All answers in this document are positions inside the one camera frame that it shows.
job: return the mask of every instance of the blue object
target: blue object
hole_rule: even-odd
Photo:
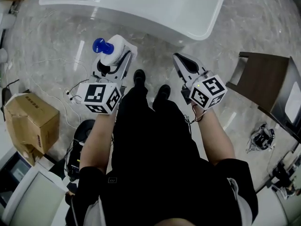
[[[98,38],[93,43],[93,51],[95,53],[103,52],[106,55],[110,55],[114,51],[114,45],[106,43],[103,38]]]

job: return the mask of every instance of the foot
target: foot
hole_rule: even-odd
[[[170,96],[170,87],[169,85],[162,85],[158,91],[158,94],[155,98],[156,99],[163,99],[163,100],[168,100],[169,96]]]
[[[143,70],[136,70],[134,74],[134,84],[137,85],[143,85],[145,83],[145,73]]]

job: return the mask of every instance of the marble floor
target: marble floor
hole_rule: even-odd
[[[301,17],[292,0],[225,0],[211,36],[184,48],[128,27],[44,8],[38,1],[22,2],[14,27],[6,33],[3,46],[8,51],[8,63],[0,66],[1,85],[19,78],[21,84],[12,85],[13,92],[21,91],[20,87],[30,89],[60,110],[60,138],[49,151],[55,159],[65,155],[75,132],[73,127],[95,117],[84,106],[71,104],[63,91],[89,76],[97,56],[92,43],[98,37],[109,39],[120,34],[138,47],[137,60],[124,81],[128,89],[133,86],[135,70],[143,69],[150,104],[159,87],[167,83],[172,87],[170,99],[191,117],[191,107],[180,94],[182,81],[171,59],[174,52],[182,51],[200,59],[224,82],[231,79],[240,51],[292,56],[301,72]],[[268,171],[296,141],[257,110],[254,103],[233,91],[214,109],[233,142],[237,158],[249,163],[254,187],[259,188]],[[251,131],[262,122],[275,129],[274,152],[246,153]],[[196,124],[192,126],[192,136],[201,156],[206,158]]]

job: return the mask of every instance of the white cube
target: white cube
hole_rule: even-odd
[[[202,109],[208,110],[210,107],[220,103],[227,91],[221,78],[215,75],[194,83],[189,98]]]
[[[83,105],[98,114],[112,114],[121,99],[116,83],[82,83],[77,95]]]

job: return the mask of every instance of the black shirt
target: black shirt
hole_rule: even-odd
[[[87,167],[80,171],[74,209],[83,224],[89,205],[102,200],[107,226],[150,225],[168,218],[183,218],[195,225],[241,225],[240,211],[227,178],[236,180],[238,194],[249,204],[253,221],[258,202],[248,164],[226,159],[213,166],[199,159],[175,169],[166,164],[149,169],[124,168],[104,175]],[[72,211],[67,225],[74,225]]]

